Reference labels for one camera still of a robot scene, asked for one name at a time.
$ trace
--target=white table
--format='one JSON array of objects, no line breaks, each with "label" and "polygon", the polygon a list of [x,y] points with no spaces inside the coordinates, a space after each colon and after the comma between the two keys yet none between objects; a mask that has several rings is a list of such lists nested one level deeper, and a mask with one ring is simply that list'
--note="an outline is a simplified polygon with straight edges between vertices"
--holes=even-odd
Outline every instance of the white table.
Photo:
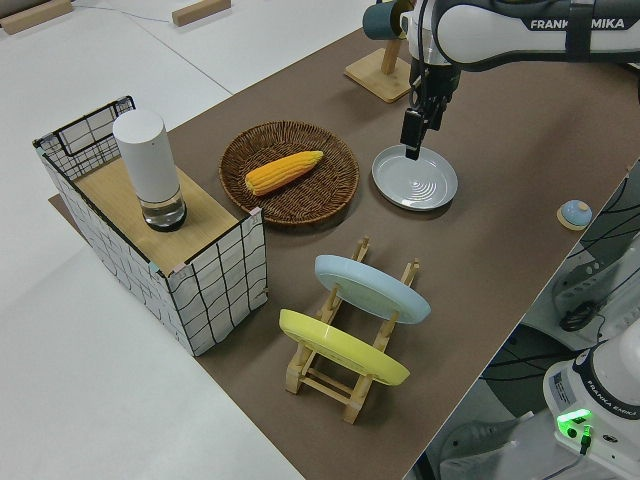
[{"label": "white table", "polygon": [[373,2],[238,0],[181,29],[112,11],[168,20],[190,3],[82,0],[0,30],[0,478],[299,478],[49,205],[31,146],[123,95],[174,128],[357,29]]}]

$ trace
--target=light blue plate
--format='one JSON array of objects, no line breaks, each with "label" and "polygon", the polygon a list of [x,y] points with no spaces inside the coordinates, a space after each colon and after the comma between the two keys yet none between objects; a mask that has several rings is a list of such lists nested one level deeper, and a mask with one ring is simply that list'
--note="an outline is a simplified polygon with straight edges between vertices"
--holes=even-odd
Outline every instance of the light blue plate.
[{"label": "light blue plate", "polygon": [[399,312],[398,323],[420,323],[431,307],[400,280],[364,263],[335,255],[316,257],[316,277],[329,291],[367,313],[388,320]]}]

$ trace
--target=corn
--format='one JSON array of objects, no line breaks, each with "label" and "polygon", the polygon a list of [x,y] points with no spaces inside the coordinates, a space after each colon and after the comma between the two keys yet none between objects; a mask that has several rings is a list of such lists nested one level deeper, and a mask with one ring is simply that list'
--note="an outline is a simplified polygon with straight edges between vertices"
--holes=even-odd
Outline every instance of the corn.
[{"label": "corn", "polygon": [[244,182],[256,196],[266,195],[304,175],[324,156],[320,150],[299,152],[251,170]]}]

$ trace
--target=wicker basket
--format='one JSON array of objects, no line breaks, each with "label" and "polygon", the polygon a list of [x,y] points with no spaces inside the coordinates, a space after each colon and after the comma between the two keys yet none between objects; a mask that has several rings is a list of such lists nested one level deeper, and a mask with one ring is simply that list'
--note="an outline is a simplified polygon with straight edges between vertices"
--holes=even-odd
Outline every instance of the wicker basket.
[{"label": "wicker basket", "polygon": [[[252,169],[304,150],[324,158],[309,173],[270,194],[256,197],[245,186]],[[253,127],[236,137],[220,161],[225,192],[246,212],[260,207],[267,222],[304,225],[321,222],[345,208],[360,177],[351,149],[331,132],[302,122],[279,121]]]}]

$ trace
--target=brown tabletop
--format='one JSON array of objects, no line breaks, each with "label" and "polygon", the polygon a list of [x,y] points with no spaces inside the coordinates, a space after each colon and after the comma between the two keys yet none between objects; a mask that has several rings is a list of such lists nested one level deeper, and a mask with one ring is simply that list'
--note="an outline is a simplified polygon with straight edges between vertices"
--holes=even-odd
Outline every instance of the brown tabletop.
[{"label": "brown tabletop", "polygon": [[[386,104],[343,75],[381,46],[355,32],[170,132],[176,163],[237,214],[218,162],[254,125],[313,123],[358,158],[360,185],[343,221],[268,228],[269,301],[198,358],[310,479],[401,478],[578,241],[556,219],[558,207],[580,199],[598,211],[640,152],[635,76],[619,66],[528,63],[463,73],[442,130],[424,142],[453,165],[458,193],[430,213],[402,210],[379,194],[370,171],[380,151],[399,143],[408,100]],[[325,295],[315,257],[349,256],[363,235],[371,238],[367,263],[390,275],[421,260],[413,286],[433,312],[421,324],[398,325],[387,353],[411,375],[398,387],[374,384],[349,425],[329,397],[304,386],[297,396],[285,391],[296,345],[279,330],[278,312],[315,314]],[[372,341],[379,322],[346,306],[334,325]]]}]

